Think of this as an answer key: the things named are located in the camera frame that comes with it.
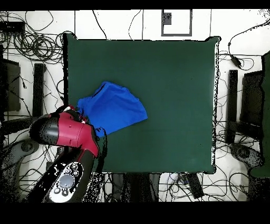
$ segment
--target black frame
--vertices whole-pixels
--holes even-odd
[[[168,34],[164,33],[164,25],[165,25],[165,13],[164,10],[161,10],[161,36],[192,36],[192,10],[190,10],[190,18],[189,18],[189,33],[183,34]]]

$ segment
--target white floor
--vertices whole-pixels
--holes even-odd
[[[97,22],[94,18],[92,11],[51,11],[53,15],[53,22],[44,30],[39,31],[44,34],[59,34],[64,31],[72,31],[78,37],[78,39],[104,39],[104,34],[100,30]],[[100,26],[106,33],[107,39],[115,40],[128,40],[131,36],[132,39],[141,40],[200,40],[203,41],[209,36],[220,36],[221,42],[219,44],[219,52],[227,53],[228,51],[228,42],[230,39],[248,28],[262,24],[270,18],[270,13],[262,10],[193,10],[193,21],[192,21],[192,36],[191,37],[161,37],[161,10],[125,10],[125,11],[95,11],[97,19]],[[138,14],[132,25],[131,21],[133,17]],[[17,21],[16,18],[21,16],[25,20],[25,12],[9,12],[9,21]],[[35,11],[27,12],[26,19],[28,24],[35,30],[40,30],[43,27],[47,26],[51,21],[52,17],[48,11]],[[245,69],[248,69],[252,66],[252,61],[246,58],[252,58],[254,60],[254,66],[248,72],[258,71],[262,69],[261,55],[270,50],[270,30],[269,25],[262,26],[251,31],[247,31],[244,34],[241,34],[235,37],[232,40],[230,46],[231,54],[238,55],[239,58],[245,59]],[[9,45],[8,51],[5,51],[4,57],[10,60],[20,63],[21,66],[21,76],[25,81],[26,89],[21,87],[21,97],[25,100],[29,111],[32,111],[32,97],[33,97],[33,67],[31,61],[27,58],[24,58],[21,55],[14,55],[18,53],[12,44],[12,41]],[[227,76],[230,69],[238,70],[238,89],[242,89],[242,77],[244,76],[245,71],[242,71],[236,68],[228,56],[220,55],[220,81],[218,85],[218,98],[223,97],[227,94]],[[54,83],[63,79],[63,70],[62,65],[58,64],[46,64],[48,72],[45,73],[45,84],[44,86],[44,95],[47,95],[44,98],[44,104],[48,113],[51,113],[56,110],[56,107],[62,105],[62,100],[60,95],[57,93]],[[59,84],[59,90],[63,91],[63,82]],[[241,92],[238,93],[238,119],[240,114],[240,101],[241,101]],[[218,104],[218,120],[224,121],[226,118],[226,97],[220,99]],[[26,107],[21,102],[20,112],[10,112],[9,115],[28,115]],[[16,116],[9,116],[9,119],[16,119]],[[218,126],[217,133],[222,130],[221,126]],[[19,133],[9,135],[8,142],[12,142]],[[17,140],[24,139],[28,136],[28,133],[25,132],[18,137]],[[24,164],[22,164],[20,169],[20,175],[24,175],[29,169],[35,168],[38,169],[41,173],[45,172],[46,161],[54,159],[56,153],[56,147],[51,147],[49,149],[50,157],[44,157],[42,146],[39,150],[26,157],[24,159]],[[229,150],[227,147],[223,147],[220,150],[216,151],[216,164],[221,169],[217,169],[215,174],[212,175],[203,175],[203,186],[204,192],[208,195],[221,195],[215,196],[216,198],[222,199],[224,201],[235,201],[234,197],[231,195],[231,192],[228,188],[228,182],[225,181],[229,176],[235,172],[247,173],[246,168],[243,163],[235,160],[230,153],[226,153]],[[177,174],[168,174],[164,173],[161,175],[160,185],[159,185],[159,198],[160,201],[190,201],[188,197],[183,197],[176,199],[185,195],[183,191],[179,191],[177,186],[173,186],[171,189],[171,194],[167,193],[168,188],[167,184],[174,184]],[[20,184],[35,184],[34,180],[37,180],[40,175],[35,171],[30,171],[28,176],[23,178],[23,181]],[[248,179],[242,175],[235,175],[232,178],[232,183],[236,186],[243,185],[247,190]],[[29,190],[33,185],[24,185],[22,189]],[[111,185],[106,184],[107,194],[110,193]],[[245,201],[246,196],[244,193],[233,192],[234,196],[239,201]],[[217,200],[213,197],[204,196],[203,200]]]

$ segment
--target blue cloth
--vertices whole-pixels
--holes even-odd
[[[138,98],[126,87],[107,81],[93,96],[79,99],[77,107],[95,128],[102,127],[107,134],[147,119],[146,110]],[[104,133],[97,132],[97,135],[103,137]]]

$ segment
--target green table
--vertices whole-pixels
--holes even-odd
[[[76,105],[103,81],[110,81],[127,87],[148,114],[147,120],[108,135],[104,172],[214,172],[218,37],[116,41],[67,35],[67,42],[69,104]]]

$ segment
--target cable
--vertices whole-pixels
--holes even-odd
[[[95,20],[96,20],[96,22],[97,22],[99,28],[101,29],[101,31],[103,32],[103,34],[104,34],[104,36],[105,36],[105,39],[107,40],[107,36],[106,36],[104,30],[101,28],[101,26],[100,26],[100,24],[99,24],[99,21],[98,21],[98,19],[97,19],[97,16],[95,15],[94,10],[92,10],[92,12],[93,12],[93,14],[94,14]]]
[[[130,28],[131,28],[131,24],[133,23],[133,20],[135,19],[135,17],[136,17],[140,12],[141,12],[141,10],[133,17],[133,19],[132,19],[132,21],[131,21],[131,23],[130,23],[130,26],[129,26],[129,30],[130,30]]]
[[[31,26],[29,26],[28,22],[27,22],[27,19],[26,19],[26,14],[28,13],[28,11],[25,12],[25,23],[27,24],[27,26],[33,31],[33,32],[36,32],[36,31],[42,31],[44,29],[46,29],[48,26],[50,26],[52,23],[53,23],[53,15],[50,11],[48,11],[50,16],[52,17],[52,21],[47,25],[45,26],[44,28],[40,29],[40,30],[34,30]]]
[[[231,179],[234,175],[236,175],[236,174],[241,174],[241,175],[245,176],[245,177],[248,178],[248,179],[249,179],[249,177],[248,177],[246,174],[241,173],[241,172],[233,173],[233,174],[229,177],[229,189],[230,189],[230,192],[231,192],[232,196],[234,197],[234,199],[235,199],[236,201],[239,201],[239,200],[234,196],[234,194],[233,194],[232,184],[231,184],[231,182],[230,182],[230,179]]]
[[[59,83],[62,82],[62,81],[64,81],[64,79],[60,80],[60,81],[56,84],[56,90],[57,90],[58,93],[64,95],[64,93],[63,93],[63,92],[60,92],[59,89],[58,89],[58,85],[59,85]]]
[[[16,15],[15,16],[10,16],[10,18],[15,18],[19,21],[22,21],[25,23],[26,25],[26,30],[25,30],[25,34],[21,35],[21,34],[13,34],[13,45],[14,45],[14,49],[16,49],[19,54],[21,54],[22,56],[33,60],[33,61],[43,61],[46,62],[48,64],[56,64],[56,63],[62,63],[62,59],[63,59],[63,54],[61,53],[63,50],[63,34],[64,33],[71,33],[74,37],[75,34],[71,31],[64,31],[60,34],[44,34],[44,33],[39,33],[38,31],[44,30],[45,28],[47,28],[49,25],[52,24],[53,22],[53,16],[51,14],[50,11],[48,11],[50,13],[50,16],[52,17],[52,20],[50,21],[50,23],[39,30],[35,30],[33,29],[27,22],[26,19],[26,14],[27,11],[25,13],[25,20],[19,16],[16,13],[11,13],[10,15]],[[56,38],[55,40],[53,40],[51,37],[49,37],[49,35],[55,35]]]

